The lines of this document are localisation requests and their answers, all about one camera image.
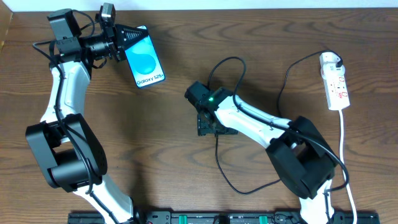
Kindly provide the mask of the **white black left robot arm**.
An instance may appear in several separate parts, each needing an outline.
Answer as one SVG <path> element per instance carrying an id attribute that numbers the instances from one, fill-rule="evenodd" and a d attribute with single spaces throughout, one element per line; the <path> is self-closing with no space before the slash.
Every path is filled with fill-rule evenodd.
<path id="1" fill-rule="evenodd" d="M 75 10 L 61 9 L 48 15 L 54 39 L 46 41 L 53 76 L 48 107 L 38 124 L 27 127 L 25 137 L 49 186 L 84 198 L 105 223 L 145 223 L 134 206 L 108 175 L 106 154 L 84 119 L 85 95 L 93 70 L 110 59 L 123 61 L 126 50 L 148 36 L 148 31 L 115 23 L 111 3 L 90 18 L 91 32 L 75 18 Z"/>

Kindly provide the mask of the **blue Galaxy smartphone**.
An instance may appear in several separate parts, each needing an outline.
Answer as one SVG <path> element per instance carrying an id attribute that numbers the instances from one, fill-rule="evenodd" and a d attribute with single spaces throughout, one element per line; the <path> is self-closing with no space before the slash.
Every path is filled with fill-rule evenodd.
<path id="1" fill-rule="evenodd" d="M 165 81 L 165 73 L 146 26 L 146 38 L 124 50 L 138 88 Z"/>

